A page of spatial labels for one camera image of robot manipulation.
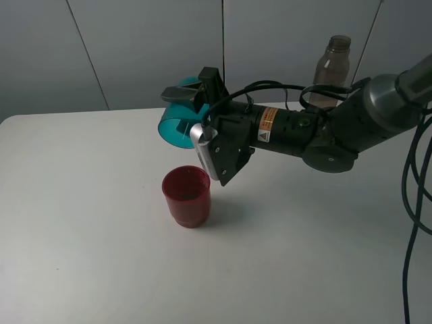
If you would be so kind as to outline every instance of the black cable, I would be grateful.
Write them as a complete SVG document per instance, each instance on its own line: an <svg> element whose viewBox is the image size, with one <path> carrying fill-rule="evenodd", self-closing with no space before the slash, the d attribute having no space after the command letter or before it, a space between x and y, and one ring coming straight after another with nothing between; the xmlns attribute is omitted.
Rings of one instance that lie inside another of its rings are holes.
<svg viewBox="0 0 432 324"><path fill-rule="evenodd" d="M250 88L245 88L243 90L239 90L237 92L234 92L230 94L229 96L223 97L221 100L217 101L213 106L211 106L205 113L202 115L201 125L203 128L205 128L209 124L209 116L213 113L215 113L218 109L220 109L224 104L226 104L228 101L245 95L246 93L259 91L259 90L267 90L267 89L292 89L292 90L303 90L304 86L296 86L295 84L264 84L260 86L252 86ZM335 98L338 100L345 100L344 97L338 96L332 92L329 92L327 90L311 90L311 92L318 93L320 95L324 95L327 97Z"/></svg>
<svg viewBox="0 0 432 324"><path fill-rule="evenodd" d="M429 125L431 124L431 121L429 121L428 120L428 122L427 122L428 124L426 125L426 126L423 126L423 131L422 131L422 128L417 128L417 130L419 131L421 131L421 134L420 134L420 136L421 135L423 135L423 133L425 132L425 130L426 130L426 128L428 128L429 127ZM419 144L419 140L417 140L416 142L415 141L413 141L412 142L412 145L413 145L413 151L414 152L416 152L416 150L417 150L417 145ZM411 171L412 171L412 175L414 176L414 179L416 180L416 183L417 184L419 184L419 171L417 170L417 161L416 161L416 155L415 154L412 154L412 156L411 156ZM432 195L427 191L427 189L425 188L424 189L424 191L423 191L423 194L430 200L430 201L432 201Z"/></svg>
<svg viewBox="0 0 432 324"><path fill-rule="evenodd" d="M425 130L432 124L432 117L429 118L426 123L424 124L420 124L419 126L417 126L417 130L416 133L414 135L414 138L412 140L411 143L411 147L410 147L410 151L408 153L408 156L406 158L406 162L405 162L405 166L404 166L404 171L402 172L402 202L404 203L406 212L408 213L408 215L410 216L411 220L414 222L414 224L416 226L418 226L419 228L421 228L424 232L428 233L429 235L432 235L432 229L428 228L425 224L423 224L420 219L418 219L416 217L416 215L414 214L414 212L412 211L412 208L410 206L410 203L408 201L408 193L407 193L407 179L408 179L408 171L410 169L410 167L412 168L413 166L413 161L414 161L414 156L416 154L416 149L417 146L419 144L420 138L423 135L423 133L425 132ZM420 187L420 182L421 182L421 175L418 179L418 183L419 183L419 187ZM424 190L424 185L421 189L421 196L423 199L423 194L425 193Z"/></svg>
<svg viewBox="0 0 432 324"><path fill-rule="evenodd" d="M252 88L253 86L259 86L261 84L279 84L279 85L282 85L282 83L278 82L278 81L261 80L261 81L253 82L253 83L249 84L248 86L245 86L244 88L249 89L249 88ZM283 89L283 91L285 92L285 108L286 108L286 110L290 110L290 108L288 108L288 90ZM246 98L248 99L248 106L249 107L252 106L254 104L254 99L252 99L252 97L247 93L245 93L245 95L246 95Z"/></svg>
<svg viewBox="0 0 432 324"><path fill-rule="evenodd" d="M267 89L293 89L293 90L303 90L303 86L296 86L295 84L264 84L261 86L253 86L251 88L242 89L237 92L230 94L229 96L223 97L221 100L217 101L213 106L211 106L207 111L202 115L201 124L203 127L206 127L209 123L209 116L216 112L220 107L226 104L228 101L242 96L249 92L254 92L258 90L267 90Z"/></svg>
<svg viewBox="0 0 432 324"><path fill-rule="evenodd" d="M421 136L425 133L426 129L432 124L432 117L429 118L426 123L424 122L425 118L422 119L421 123L417 126L414 138L412 139L411 147L408 152L408 156L405 161L404 171L402 173L402 200L404 201L404 206L407 213L410 215L411 219L414 221L414 225L412 226L412 231L410 235L410 241L408 243L408 247L406 249L405 259L404 259L404 269L402 272L402 297L404 302L404 316L405 316L405 324L410 324L410 309L408 302L408 270L410 266L410 260L412 255L412 250L414 248L414 243L419 231L419 227L422 228L425 232L432 235L432 231L425 227L421 222L421 210L423 207L423 195L426 196L427 191L425 190L425 181L426 181L426 173L429 166L429 162L431 160L432 155L432 138L429 141L429 145L427 147L425 158L423 159L423 164L421 167L420 176L417 174L418 179L417 184L417 199L416 199L416 211L413 213L410 204L407 198L406 192L406 183L408 177L408 171L411 167L413 174L417 172L415 165L415 156L416 150L419 145L419 141Z"/></svg>
<svg viewBox="0 0 432 324"><path fill-rule="evenodd" d="M303 97L304 95L306 95L309 92L326 92L327 94L331 93L331 94L343 94L343 95L348 95L352 92L354 92L355 90L357 90L357 85L359 83L356 83L355 87L350 87L350 88L344 88L342 86L332 86L330 84L313 84L311 86L307 86L306 88L303 89L303 91L300 93L300 98L299 98L299 102L300 104L306 109L306 110L313 110L313 109L320 109L319 107L312 105L310 103L308 103ZM328 97L332 97L335 98L337 100L341 100L344 101L346 98L342 97L342 96L329 96Z"/></svg>

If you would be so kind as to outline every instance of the plastic cup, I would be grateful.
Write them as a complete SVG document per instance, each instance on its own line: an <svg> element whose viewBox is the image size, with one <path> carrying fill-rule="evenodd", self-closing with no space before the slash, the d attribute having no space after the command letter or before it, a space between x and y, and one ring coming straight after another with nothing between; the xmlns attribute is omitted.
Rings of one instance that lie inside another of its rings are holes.
<svg viewBox="0 0 432 324"><path fill-rule="evenodd" d="M169 212L183 227L202 225L210 213L210 178L203 169L191 165L178 167L162 181Z"/></svg>
<svg viewBox="0 0 432 324"><path fill-rule="evenodd" d="M199 79L193 76L183 79L179 85L198 81ZM209 107L208 104L205 104L199 113L195 113L186 106L170 103L163 112L161 121L157 126L159 135L171 145L182 149L193 149L194 145L190 139L189 131L193 125L201 122L204 113Z"/></svg>

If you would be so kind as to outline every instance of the cup rim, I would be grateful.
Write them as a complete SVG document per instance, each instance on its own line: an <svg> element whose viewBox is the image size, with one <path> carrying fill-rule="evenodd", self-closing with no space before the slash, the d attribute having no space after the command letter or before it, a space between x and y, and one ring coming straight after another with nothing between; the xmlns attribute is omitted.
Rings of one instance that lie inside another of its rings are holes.
<svg viewBox="0 0 432 324"><path fill-rule="evenodd" d="M193 199L190 199L190 200L178 200L178 199L175 199L175 198L170 197L170 195L168 195L168 193L166 192L166 190L165 190L165 182L166 182L167 178L169 177L169 175L171 175L173 172L175 172L175 171L177 171L177 170L179 170L179 169L195 169L195 170L198 170L199 172L201 172L202 174L205 175L205 178L206 178L206 181L207 181L206 188L205 188L205 190L203 190L203 192L202 192L199 196L197 196L196 198L193 198ZM193 203L193 202L199 200L200 198L202 198L204 195L206 195L206 194L209 192L209 190L210 190L210 183L211 183L211 181L210 181L210 177L209 177L209 175L207 174L206 171L204 171L204 170L201 169L200 167L196 167L195 165L183 165L183 166L181 166L181 167L177 167L177 168L175 168L175 169L172 169L172 170L171 170L170 172L168 172L167 175L163 178L163 181L162 181L162 192L163 192L163 194L165 195L166 198L169 198L169 199L175 200L177 203Z"/></svg>

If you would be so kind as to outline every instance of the orange label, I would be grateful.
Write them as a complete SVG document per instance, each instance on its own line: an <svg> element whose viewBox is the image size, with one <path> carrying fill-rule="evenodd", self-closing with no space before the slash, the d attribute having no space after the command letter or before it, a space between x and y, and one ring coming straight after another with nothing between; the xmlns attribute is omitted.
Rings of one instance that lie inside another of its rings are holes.
<svg viewBox="0 0 432 324"><path fill-rule="evenodd" d="M271 131L271 128L273 127L273 120L275 120L276 113L278 110L279 110L278 108L273 108L273 107L266 107L264 109L264 113L261 116L261 121L259 123L260 130Z"/></svg>

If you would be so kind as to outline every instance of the wall seam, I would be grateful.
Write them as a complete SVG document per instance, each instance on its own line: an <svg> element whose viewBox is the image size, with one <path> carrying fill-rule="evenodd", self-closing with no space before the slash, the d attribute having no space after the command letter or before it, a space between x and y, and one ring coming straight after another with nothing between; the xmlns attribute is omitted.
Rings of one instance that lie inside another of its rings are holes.
<svg viewBox="0 0 432 324"><path fill-rule="evenodd" d="M76 30L78 31L78 34L80 35L82 45L84 46L84 50L86 51L87 58L88 58L88 60L90 62L90 65L92 67L93 74L94 74L94 76L96 78L97 84L99 85L99 89L101 89L103 100L105 101L105 104L106 104L108 110L110 110L109 105L108 105L108 101L107 101L107 97L105 96L105 93L103 92L103 89L102 89L102 86L101 86L101 81L99 80L99 77L97 76L96 69L95 69L95 66L93 65L92 59L90 58L90 53L88 52L86 43L84 42L84 39L82 38L81 30L78 27L78 23L76 22L74 12L72 11L72 8L70 6L69 0L65 0L65 1L66 1L66 4L67 4L67 8L69 8L69 12L70 12L70 14L72 16L72 19L74 20Z"/></svg>
<svg viewBox="0 0 432 324"><path fill-rule="evenodd" d="M223 83L225 84L225 12L224 12L224 0L221 0L222 4L222 76Z"/></svg>
<svg viewBox="0 0 432 324"><path fill-rule="evenodd" d="M375 17L373 18L371 29L369 30L369 33L367 34L366 42L364 43L364 47L363 47L362 53L361 53L361 55L360 55L360 59L358 60L358 64L357 64L357 67L356 67L356 71L354 72L354 76L352 77L351 84L354 83L354 81L355 81L355 79L356 79L356 77L357 77L358 69L360 68L360 65L361 65L361 63L362 63L363 55L364 55L365 52L366 52L367 45L368 45L368 43L369 43L369 39L370 39L370 37L371 37L371 35L372 35L372 31L373 31L373 28L375 27L375 22L377 21L378 14L379 14L379 10L381 9L381 5L383 4L383 2L384 2L384 0L380 0L380 1L379 1L379 5L378 5L378 8L377 8L377 12L375 12Z"/></svg>

